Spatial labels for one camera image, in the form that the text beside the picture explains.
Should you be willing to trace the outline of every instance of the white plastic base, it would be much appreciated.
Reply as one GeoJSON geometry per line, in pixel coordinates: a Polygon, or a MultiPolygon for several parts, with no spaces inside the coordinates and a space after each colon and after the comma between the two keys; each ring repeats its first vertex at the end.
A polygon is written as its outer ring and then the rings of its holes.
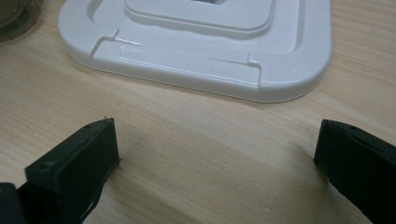
{"type": "Polygon", "coordinates": [[[67,0],[59,30],[91,68],[257,102],[312,90],[331,0],[67,0]]]}

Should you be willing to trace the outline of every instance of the black clamp jaw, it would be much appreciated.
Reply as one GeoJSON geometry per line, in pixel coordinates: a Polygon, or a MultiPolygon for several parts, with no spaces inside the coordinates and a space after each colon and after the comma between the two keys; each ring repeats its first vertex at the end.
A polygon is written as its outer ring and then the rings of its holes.
{"type": "Polygon", "coordinates": [[[0,223],[80,224],[119,164],[114,119],[88,124],[29,165],[18,190],[0,183],[0,223]]]}
{"type": "Polygon", "coordinates": [[[323,120],[315,164],[373,223],[396,223],[396,147],[349,124],[323,120]]]}

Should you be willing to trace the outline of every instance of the light wooden desk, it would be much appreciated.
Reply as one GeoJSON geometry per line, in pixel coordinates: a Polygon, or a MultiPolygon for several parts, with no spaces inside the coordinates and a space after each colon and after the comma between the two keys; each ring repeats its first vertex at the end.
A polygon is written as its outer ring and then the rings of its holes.
{"type": "Polygon", "coordinates": [[[0,181],[19,187],[25,166],[106,116],[122,161],[85,223],[369,223],[313,156],[322,119],[396,145],[396,1],[333,0],[331,64],[282,104],[91,70],[65,51],[63,3],[0,45],[0,181]]]}

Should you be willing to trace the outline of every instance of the black rubber grip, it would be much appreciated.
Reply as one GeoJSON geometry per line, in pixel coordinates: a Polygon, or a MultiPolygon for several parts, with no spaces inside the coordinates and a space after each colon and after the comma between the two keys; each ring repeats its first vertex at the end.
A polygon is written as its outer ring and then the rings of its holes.
{"type": "Polygon", "coordinates": [[[396,223],[396,147],[345,123],[323,120],[315,164],[373,223],[396,223]]]}
{"type": "Polygon", "coordinates": [[[20,197],[15,186],[10,183],[0,183],[0,223],[24,224],[20,197]]]}

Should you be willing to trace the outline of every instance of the dark object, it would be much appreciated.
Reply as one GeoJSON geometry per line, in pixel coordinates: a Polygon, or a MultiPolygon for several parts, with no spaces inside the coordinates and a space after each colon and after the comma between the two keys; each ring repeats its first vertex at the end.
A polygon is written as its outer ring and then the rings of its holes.
{"type": "Polygon", "coordinates": [[[43,0],[0,0],[0,42],[26,33],[41,14],[43,0]]]}
{"type": "Polygon", "coordinates": [[[0,184],[0,223],[82,223],[119,163],[114,119],[84,126],[25,169],[18,196],[13,185],[0,184]]]}
{"type": "Polygon", "coordinates": [[[315,164],[374,223],[396,223],[396,147],[354,126],[323,120],[315,164]]]}

